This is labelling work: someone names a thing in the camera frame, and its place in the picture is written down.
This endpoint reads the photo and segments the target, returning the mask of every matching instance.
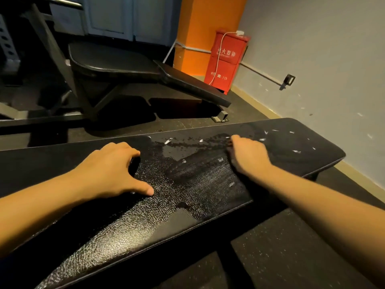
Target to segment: gym floor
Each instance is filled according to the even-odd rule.
[[[61,87],[60,77],[45,54],[40,52],[38,60],[24,66],[22,87],[0,84],[0,100],[19,110],[28,109],[41,100],[42,89]],[[267,119],[235,93],[229,92],[227,97],[232,102],[227,109],[228,123]],[[215,110],[202,110],[199,102],[162,85],[131,84],[104,111],[104,124],[0,129],[0,150],[215,125],[210,119]],[[385,209],[384,203],[335,168],[321,172],[317,182]],[[235,214],[223,217],[214,227],[187,233],[178,240],[179,245],[161,245],[72,287],[113,287],[125,282],[162,289],[375,288],[291,209],[260,224],[261,216],[254,217],[257,211]]]

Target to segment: orange wall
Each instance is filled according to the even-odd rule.
[[[178,41],[187,47],[211,50],[215,30],[238,29],[247,0],[182,0]],[[190,75],[205,75],[209,53],[176,51],[174,67]]]

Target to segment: fire extinguisher cabinet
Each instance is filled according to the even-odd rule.
[[[209,65],[205,75],[205,83],[223,90],[224,94],[227,94],[231,88],[239,63],[241,62],[246,49],[246,45],[250,40],[250,37],[244,35],[228,33],[223,38],[222,47],[219,52],[222,37],[226,32],[227,31],[223,29],[218,29],[216,31],[214,45],[211,48]]]

